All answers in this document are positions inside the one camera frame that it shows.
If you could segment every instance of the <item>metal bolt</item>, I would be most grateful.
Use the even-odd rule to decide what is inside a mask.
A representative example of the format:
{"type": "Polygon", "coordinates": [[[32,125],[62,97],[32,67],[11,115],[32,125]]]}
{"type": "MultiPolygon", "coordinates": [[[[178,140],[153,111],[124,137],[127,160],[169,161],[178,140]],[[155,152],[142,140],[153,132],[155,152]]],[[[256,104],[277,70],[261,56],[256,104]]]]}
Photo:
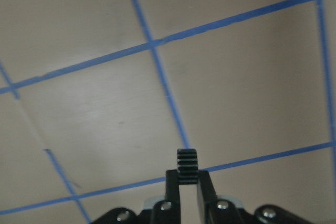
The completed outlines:
{"type": "Polygon", "coordinates": [[[225,200],[220,200],[219,202],[217,202],[217,208],[219,209],[226,209],[229,207],[229,203],[225,200]]]}
{"type": "Polygon", "coordinates": [[[277,213],[271,208],[265,208],[263,210],[262,215],[267,218],[274,218],[277,215],[277,213]]]}
{"type": "Polygon", "coordinates": [[[161,204],[161,210],[162,211],[167,211],[172,208],[172,203],[169,201],[165,201],[164,203],[161,204]]]}
{"type": "Polygon", "coordinates": [[[130,215],[130,212],[128,212],[128,211],[121,212],[121,213],[118,214],[118,216],[117,216],[117,221],[127,220],[128,217],[129,217],[129,215],[130,215]]]}

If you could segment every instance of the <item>blue grid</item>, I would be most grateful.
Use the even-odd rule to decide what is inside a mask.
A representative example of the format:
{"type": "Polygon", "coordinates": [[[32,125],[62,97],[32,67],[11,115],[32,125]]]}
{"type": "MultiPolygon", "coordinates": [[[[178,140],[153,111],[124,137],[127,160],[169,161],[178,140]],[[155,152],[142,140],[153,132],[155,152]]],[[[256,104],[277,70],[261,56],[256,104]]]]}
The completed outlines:
{"type": "MultiPolygon", "coordinates": [[[[135,9],[135,12],[137,14],[137,17],[139,19],[139,23],[141,24],[142,27],[142,31],[146,37],[147,43],[141,44],[141,45],[137,45],[125,50],[121,50],[121,51],[117,51],[105,56],[101,56],[98,58],[94,58],[92,60],[88,60],[88,61],[84,61],[69,67],[65,67],[65,68],[61,68],[52,72],[49,72],[43,76],[39,76],[39,77],[33,77],[33,78],[29,78],[20,82],[15,82],[12,83],[11,79],[9,77],[9,75],[7,74],[7,72],[5,71],[5,68],[3,67],[3,65],[0,62],[0,73],[3,75],[6,83],[7,83],[7,87],[1,88],[0,89],[0,94],[4,94],[4,93],[8,93],[11,92],[14,96],[15,99],[19,99],[19,93],[18,93],[18,89],[25,87],[25,86],[29,86],[41,81],[45,81],[51,78],[55,78],[58,76],[62,76],[64,74],[68,74],[71,72],[75,72],[84,68],[89,68],[104,62],[108,62],[114,59],[118,59],[121,57],[125,57],[128,55],[132,55],[135,54],[137,52],[142,52],[145,50],[149,50],[152,54],[153,57],[153,61],[155,63],[156,66],[156,70],[158,73],[158,76],[160,78],[160,82],[162,84],[163,90],[165,92],[165,95],[167,97],[167,101],[169,103],[169,106],[171,108],[172,114],[174,116],[175,119],[175,123],[176,126],[178,128],[178,131],[180,133],[180,137],[182,140],[182,143],[184,145],[184,147],[188,148],[190,147],[189,141],[188,141],[188,137],[187,134],[184,130],[184,126],[182,123],[182,119],[180,117],[180,114],[178,112],[177,106],[175,104],[174,98],[172,96],[169,84],[167,82],[167,78],[163,69],[163,66],[161,64],[160,61],[160,57],[157,53],[156,48],[158,46],[167,44],[169,42],[172,42],[174,40],[179,40],[179,39],[184,39],[184,38],[188,38],[197,34],[201,34],[201,33],[205,33],[208,30],[212,30],[212,29],[218,29],[218,28],[222,28],[224,26],[228,26],[231,25],[233,23],[237,23],[237,22],[242,22],[251,18],[255,18],[258,16],[262,16],[262,15],[266,15],[269,13],[273,13],[276,12],[278,10],[282,10],[282,9],[286,9],[286,8],[290,8],[293,7],[295,5],[299,5],[299,4],[304,4],[307,2],[312,2],[315,1],[316,2],[316,6],[317,6],[317,16],[318,16],[318,24],[319,24],[319,33],[320,33],[320,44],[321,44],[321,53],[322,53],[322,61],[323,61],[323,70],[324,70],[324,81],[325,81],[325,92],[326,92],[326,97],[327,97],[327,104],[328,104],[328,116],[329,116],[329,129],[330,129],[330,138],[331,140],[327,143],[323,143],[323,144],[317,144],[317,145],[312,145],[312,146],[308,146],[308,147],[303,147],[303,148],[298,148],[298,149],[294,149],[294,150],[289,150],[289,151],[285,151],[285,152],[280,152],[280,153],[274,153],[274,154],[270,154],[270,155],[265,155],[265,156],[261,156],[261,157],[256,157],[256,158],[250,158],[250,159],[245,159],[242,161],[237,161],[237,162],[233,162],[233,163],[228,163],[228,164],[223,164],[223,165],[218,165],[218,166],[213,166],[213,167],[209,167],[207,168],[207,170],[209,172],[214,172],[214,171],[218,171],[218,170],[223,170],[223,169],[228,169],[228,168],[233,168],[233,167],[238,167],[238,166],[243,166],[243,165],[248,165],[248,164],[254,164],[254,163],[258,163],[258,162],[263,162],[263,161],[269,161],[272,159],[277,159],[277,158],[282,158],[282,157],[287,157],[287,156],[292,156],[292,155],[297,155],[297,154],[302,154],[302,153],[307,153],[307,152],[312,152],[312,151],[317,151],[317,150],[321,150],[321,149],[325,149],[325,148],[331,148],[332,152],[333,152],[333,169],[334,169],[334,175],[335,175],[335,186],[336,186],[336,132],[335,132],[335,119],[334,119],[334,104],[333,104],[333,85],[332,85],[332,78],[331,78],[331,67],[330,67],[330,56],[329,56],[329,50],[328,50],[328,38],[327,38],[327,31],[326,31],[326,21],[325,21],[325,17],[324,17],[324,4],[323,4],[323,0],[286,0],[286,1],[282,1],[279,3],[275,3],[272,5],[268,5],[262,8],[258,8],[255,10],[251,10],[249,12],[245,12],[242,14],[238,14],[229,18],[224,18],[215,22],[211,22],[205,25],[201,25],[195,28],[191,28],[179,33],[175,33],[172,35],[169,35],[163,39],[153,39],[151,36],[151,32],[150,29],[147,25],[147,22],[145,20],[145,16],[142,12],[141,9],[141,5],[140,2],[138,0],[131,0],[133,7],[135,9]]],[[[86,219],[87,223],[90,223],[90,217],[87,214],[87,211],[85,210],[85,208],[83,207],[82,203],[81,203],[81,199],[84,198],[88,198],[88,197],[93,197],[93,196],[97,196],[97,195],[103,195],[103,194],[108,194],[108,193],[112,193],[115,191],[121,191],[121,190],[126,190],[129,188],[135,188],[135,187],[140,187],[140,186],[144,186],[144,185],[150,185],[150,184],[155,184],[155,183],[159,183],[159,182],[163,182],[164,181],[164,177],[160,177],[160,178],[154,178],[154,179],[149,179],[149,180],[145,180],[142,182],[137,182],[137,183],[132,183],[132,184],[128,184],[128,185],[123,185],[123,186],[118,186],[118,187],[112,187],[112,188],[107,188],[107,189],[103,189],[103,190],[99,190],[99,191],[93,191],[90,193],[85,193],[82,195],[77,195],[75,190],[73,189],[71,182],[68,180],[68,178],[66,177],[61,165],[59,164],[59,162],[57,161],[57,159],[55,158],[55,156],[53,155],[53,153],[51,152],[51,150],[45,150],[50,161],[52,162],[55,171],[58,173],[58,175],[60,176],[60,178],[62,179],[64,185],[66,186],[68,192],[70,193],[70,197],[64,197],[64,198],[59,198],[59,199],[54,199],[54,200],[49,200],[49,201],[44,201],[44,202],[40,202],[37,204],[31,204],[31,205],[27,205],[27,206],[23,206],[23,207],[18,207],[18,208],[13,208],[13,209],[8,209],[8,210],[2,210],[0,211],[0,215],[7,215],[7,214],[13,214],[16,212],[21,212],[21,211],[27,211],[27,210],[32,210],[32,209],[36,209],[36,208],[40,208],[40,207],[46,207],[46,206],[50,206],[50,205],[54,205],[54,204],[59,204],[62,202],[69,202],[69,201],[75,201],[79,210],[81,211],[83,217],[86,219]]]]}

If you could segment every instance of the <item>floor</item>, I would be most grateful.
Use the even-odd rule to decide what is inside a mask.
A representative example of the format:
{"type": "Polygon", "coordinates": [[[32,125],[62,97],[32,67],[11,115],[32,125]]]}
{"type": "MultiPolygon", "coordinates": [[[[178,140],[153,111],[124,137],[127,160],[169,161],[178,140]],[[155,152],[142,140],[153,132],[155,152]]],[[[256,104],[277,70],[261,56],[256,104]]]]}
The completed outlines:
{"type": "Polygon", "coordinates": [[[183,147],[250,212],[336,223],[336,0],[1,3],[0,223],[139,213],[183,147]]]}

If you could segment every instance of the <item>silver screw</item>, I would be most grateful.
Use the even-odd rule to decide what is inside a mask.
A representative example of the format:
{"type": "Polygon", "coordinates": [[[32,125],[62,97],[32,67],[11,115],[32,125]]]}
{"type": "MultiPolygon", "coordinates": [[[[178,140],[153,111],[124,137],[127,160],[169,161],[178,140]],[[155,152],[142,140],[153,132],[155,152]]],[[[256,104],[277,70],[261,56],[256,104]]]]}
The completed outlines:
{"type": "Polygon", "coordinates": [[[263,210],[262,215],[267,218],[274,218],[277,215],[277,213],[271,208],[265,208],[263,210]]]}
{"type": "Polygon", "coordinates": [[[128,211],[121,212],[121,213],[118,214],[118,216],[117,216],[117,221],[127,220],[128,217],[129,217],[129,215],[130,215],[130,212],[128,212],[128,211]]]}
{"type": "Polygon", "coordinates": [[[161,204],[161,210],[162,211],[167,211],[172,208],[172,203],[169,201],[165,201],[164,203],[161,204]]]}
{"type": "Polygon", "coordinates": [[[225,200],[220,200],[219,202],[217,202],[217,208],[219,209],[226,209],[229,207],[229,203],[225,200]]]}

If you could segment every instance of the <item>blue tape line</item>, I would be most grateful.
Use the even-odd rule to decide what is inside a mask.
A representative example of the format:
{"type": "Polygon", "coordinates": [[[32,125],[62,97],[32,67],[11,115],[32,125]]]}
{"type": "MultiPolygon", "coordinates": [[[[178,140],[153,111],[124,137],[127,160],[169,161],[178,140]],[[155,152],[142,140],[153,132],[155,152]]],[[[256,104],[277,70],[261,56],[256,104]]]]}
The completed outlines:
{"type": "MultiPolygon", "coordinates": [[[[322,149],[325,149],[325,148],[330,148],[334,145],[335,144],[331,143],[331,142],[323,143],[323,144],[317,144],[317,145],[303,147],[303,148],[299,148],[299,149],[295,149],[295,150],[290,150],[290,151],[285,151],[285,152],[280,152],[280,153],[274,153],[274,154],[261,156],[261,157],[256,157],[256,158],[245,159],[245,160],[242,160],[242,161],[232,162],[232,163],[229,163],[229,164],[212,166],[212,167],[206,168],[206,170],[209,171],[209,172],[216,172],[216,171],[219,171],[219,170],[234,168],[234,167],[238,167],[238,166],[250,165],[250,164],[259,163],[259,162],[263,162],[263,161],[269,161],[269,160],[272,160],[272,159],[277,159],[277,158],[282,158],[282,157],[287,157],[287,156],[293,156],[293,155],[303,154],[303,153],[307,153],[307,152],[318,151],[318,150],[322,150],[322,149]]],[[[164,181],[165,181],[165,177],[154,178],[154,179],[149,179],[149,180],[145,180],[145,181],[141,181],[141,182],[137,182],[137,183],[132,183],[132,184],[127,184],[127,185],[123,185],[123,186],[117,186],[117,187],[107,188],[107,189],[103,189],[103,190],[93,191],[91,193],[77,195],[76,197],[78,199],[84,199],[84,198],[109,194],[109,193],[113,193],[113,192],[116,192],[116,191],[122,191],[122,190],[126,190],[126,189],[137,188],[137,187],[140,187],[140,186],[152,185],[152,184],[156,184],[156,183],[160,183],[160,182],[164,182],[164,181]]],[[[67,202],[67,201],[71,201],[71,200],[74,200],[74,197],[60,198],[60,199],[45,201],[45,202],[41,202],[41,203],[38,203],[38,204],[29,205],[29,206],[18,207],[18,208],[13,208],[13,209],[9,209],[9,210],[2,210],[2,211],[0,211],[0,215],[13,214],[13,213],[16,213],[16,212],[27,211],[27,210],[40,208],[40,207],[44,207],[44,206],[49,206],[49,205],[54,205],[54,204],[67,202]]]]}
{"type": "Polygon", "coordinates": [[[15,99],[20,99],[20,95],[17,92],[17,90],[13,87],[12,81],[11,81],[9,75],[7,74],[4,66],[2,65],[1,61],[0,61],[0,72],[1,72],[2,76],[4,77],[4,79],[5,79],[5,81],[8,85],[8,87],[6,87],[8,89],[8,91],[13,93],[13,96],[14,96],[15,99]]]}
{"type": "MultiPolygon", "coordinates": [[[[212,29],[218,29],[218,28],[222,28],[224,26],[228,26],[230,24],[233,23],[237,23],[237,22],[241,22],[241,21],[245,21],[248,20],[250,18],[254,18],[254,17],[258,17],[258,16],[262,16],[265,14],[269,14],[272,12],[276,12],[278,10],[282,10],[285,8],[289,8],[298,4],[303,4],[303,3],[307,3],[310,1],[315,1],[315,0],[286,0],[286,1],[282,1],[279,2],[277,4],[273,4],[273,5],[269,5],[269,6],[265,6],[256,10],[252,10],[250,12],[246,12],[246,13],[242,13],[242,14],[238,14],[229,18],[224,18],[221,20],[218,20],[216,22],[211,22],[208,24],[205,24],[203,26],[199,26],[199,27],[195,27],[192,29],[188,29],[186,31],[182,31],[176,34],[172,34],[170,36],[167,36],[163,39],[158,39],[158,40],[154,40],[152,41],[151,45],[149,44],[141,44],[135,47],[131,47],[122,51],[118,51],[118,52],[114,52],[112,54],[109,55],[105,55],[105,56],[101,56],[92,60],[88,60],[88,61],[84,61],[82,63],[76,64],[76,65],[72,65],[70,67],[66,67],[66,68],[62,68],[62,69],[58,69],[55,71],[52,71],[44,76],[41,77],[33,77],[33,78],[29,78],[27,80],[23,80],[17,83],[14,83],[13,86],[16,89],[25,87],[25,86],[29,86],[41,81],[45,81],[51,78],[55,78],[57,76],[62,76],[63,74],[67,74],[67,73],[71,73],[71,72],[75,72],[84,68],[89,68],[91,66],[97,65],[97,64],[101,64],[107,61],[111,61],[114,59],[118,59],[124,56],[128,56],[131,54],[135,54],[137,52],[141,52],[141,51],[145,51],[148,50],[150,48],[150,46],[154,47],[154,46],[160,46],[160,45],[164,45],[167,44],[171,41],[174,40],[179,40],[179,39],[184,39],[184,38],[188,38],[197,34],[201,34],[204,33],[208,30],[212,30],[212,29]]],[[[4,94],[4,93],[8,93],[11,92],[11,88],[10,87],[4,87],[4,88],[0,88],[0,94],[4,94]]]]}
{"type": "Polygon", "coordinates": [[[328,38],[326,31],[327,26],[324,17],[323,0],[316,0],[316,7],[317,7],[318,23],[320,30],[320,43],[321,43],[322,61],[324,69],[324,82],[326,88],[325,92],[327,95],[327,104],[328,104],[329,132],[331,142],[334,143],[334,146],[332,148],[332,156],[333,156],[334,186],[336,192],[336,132],[335,132],[335,115],[334,115],[334,95],[333,95],[332,72],[330,66],[328,38]]]}
{"type": "Polygon", "coordinates": [[[150,50],[151,50],[151,53],[152,53],[152,56],[153,56],[154,64],[156,66],[156,70],[157,70],[157,73],[159,75],[159,79],[160,79],[160,82],[162,84],[162,87],[164,89],[164,93],[165,93],[165,96],[167,98],[168,104],[170,106],[173,117],[175,119],[175,123],[176,123],[177,129],[178,129],[178,132],[180,134],[180,137],[182,139],[183,146],[184,146],[184,148],[190,148],[190,143],[189,143],[186,131],[184,129],[181,116],[178,112],[178,108],[177,108],[176,103],[174,101],[173,94],[172,94],[171,89],[169,87],[168,80],[167,80],[166,74],[164,72],[164,68],[162,66],[159,54],[157,53],[157,50],[155,48],[155,42],[152,38],[149,26],[147,25],[145,16],[144,16],[143,11],[141,9],[140,2],[139,2],[139,0],[132,0],[132,4],[133,4],[133,7],[134,7],[135,12],[137,14],[137,17],[139,19],[139,22],[140,22],[142,31],[143,31],[143,33],[146,37],[146,40],[150,44],[150,50]]]}
{"type": "Polygon", "coordinates": [[[246,160],[232,162],[232,163],[228,163],[228,164],[224,164],[224,165],[217,165],[217,166],[206,168],[206,170],[209,171],[209,172],[216,172],[216,171],[219,171],[219,170],[229,169],[229,168],[243,166],[243,165],[255,164],[255,163],[259,163],[259,162],[263,162],[263,161],[269,161],[269,160],[277,159],[277,158],[281,158],[281,157],[287,157],[287,156],[293,156],[293,155],[302,154],[302,153],[306,153],[306,152],[317,151],[317,150],[321,150],[321,149],[324,149],[324,148],[329,148],[329,147],[332,147],[332,146],[333,146],[333,143],[327,142],[327,143],[323,143],[323,144],[312,145],[312,146],[308,146],[308,147],[303,147],[303,148],[290,150],[290,151],[285,151],[285,152],[274,153],[274,154],[265,155],[265,156],[261,156],[261,157],[249,158],[249,159],[246,159],[246,160]]]}
{"type": "Polygon", "coordinates": [[[63,202],[69,202],[72,201],[72,197],[66,197],[66,198],[60,198],[60,199],[53,199],[49,201],[44,201],[41,203],[36,203],[28,206],[23,206],[23,207],[17,207],[9,210],[2,210],[0,211],[0,215],[9,215],[9,214],[14,214],[17,212],[22,212],[22,211],[28,211],[28,210],[33,210],[35,208],[41,208],[41,207],[47,207],[50,205],[55,205],[63,202]]]}
{"type": "Polygon", "coordinates": [[[67,187],[68,192],[72,195],[72,199],[76,202],[77,207],[79,208],[83,217],[86,219],[87,223],[90,224],[91,219],[90,219],[88,213],[86,212],[86,210],[84,209],[84,206],[82,205],[82,203],[78,199],[78,196],[77,196],[75,190],[72,188],[71,182],[68,180],[67,176],[65,175],[61,165],[58,163],[56,157],[54,156],[54,154],[52,153],[52,151],[50,149],[45,149],[45,151],[48,154],[48,156],[50,158],[50,161],[52,162],[52,164],[53,164],[55,170],[57,171],[58,175],[61,177],[63,183],[67,187]]]}

